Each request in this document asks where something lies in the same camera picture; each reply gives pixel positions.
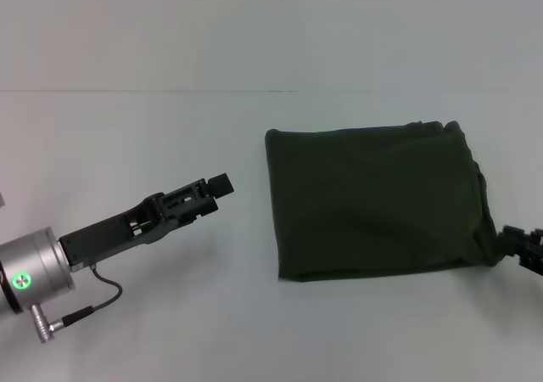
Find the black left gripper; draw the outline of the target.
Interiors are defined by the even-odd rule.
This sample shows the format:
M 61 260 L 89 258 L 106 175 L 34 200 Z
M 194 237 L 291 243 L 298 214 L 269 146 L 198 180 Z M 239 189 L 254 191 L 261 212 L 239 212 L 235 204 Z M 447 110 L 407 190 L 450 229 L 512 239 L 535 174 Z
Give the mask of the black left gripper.
M 153 194 L 128 211 L 60 237 L 59 242 L 70 270 L 77 272 L 132 247 L 164 238 L 165 215 L 178 225 L 188 225 L 198 216 L 217 211 L 216 200 L 233 191 L 226 173 L 199 179 L 166 195 Z

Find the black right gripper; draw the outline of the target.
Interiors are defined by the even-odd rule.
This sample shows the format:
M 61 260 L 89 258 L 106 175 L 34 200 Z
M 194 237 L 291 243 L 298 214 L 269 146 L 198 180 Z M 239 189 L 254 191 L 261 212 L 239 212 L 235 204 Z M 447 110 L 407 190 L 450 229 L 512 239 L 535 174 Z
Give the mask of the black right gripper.
M 500 232 L 500 246 L 506 256 L 516 256 L 521 267 L 543 275 L 541 229 L 526 232 L 521 228 L 504 226 Z

